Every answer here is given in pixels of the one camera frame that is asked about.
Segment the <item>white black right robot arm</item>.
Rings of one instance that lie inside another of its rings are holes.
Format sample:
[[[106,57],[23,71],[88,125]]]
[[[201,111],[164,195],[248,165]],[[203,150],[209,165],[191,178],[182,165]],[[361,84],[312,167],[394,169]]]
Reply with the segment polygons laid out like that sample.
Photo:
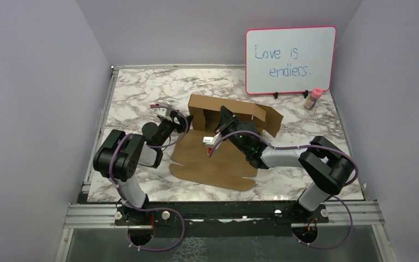
[[[303,168],[312,183],[294,203],[292,213],[300,222],[312,218],[317,208],[354,181],[357,166],[352,158],[324,136],[315,136],[306,145],[274,146],[267,142],[251,122],[242,122],[225,106],[220,108],[220,120],[212,138],[205,139],[208,155],[228,140],[256,169],[277,167]]]

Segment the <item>brown cardboard box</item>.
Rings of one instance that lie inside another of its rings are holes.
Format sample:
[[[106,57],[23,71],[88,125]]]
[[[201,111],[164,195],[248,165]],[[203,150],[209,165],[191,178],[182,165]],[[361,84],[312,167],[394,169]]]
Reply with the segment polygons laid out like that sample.
[[[270,106],[192,94],[188,103],[189,113],[194,117],[192,129],[175,145],[169,169],[182,180],[247,191],[254,187],[253,177],[258,171],[246,161],[245,155],[233,143],[224,141],[209,156],[202,142],[204,137],[215,135],[222,106],[241,122],[253,123],[258,132],[276,136],[280,130],[283,115]]]

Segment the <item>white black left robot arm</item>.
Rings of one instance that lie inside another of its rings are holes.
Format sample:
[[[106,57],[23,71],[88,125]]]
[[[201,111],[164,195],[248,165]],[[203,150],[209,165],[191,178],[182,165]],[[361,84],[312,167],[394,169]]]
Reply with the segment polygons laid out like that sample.
[[[120,194],[123,218],[143,224],[149,219],[148,195],[141,189],[135,176],[139,165],[157,168],[163,151],[169,146],[171,134],[185,134],[194,118],[177,110],[157,108],[159,124],[147,122],[140,134],[126,134],[114,129],[94,155],[93,169],[108,179]]]

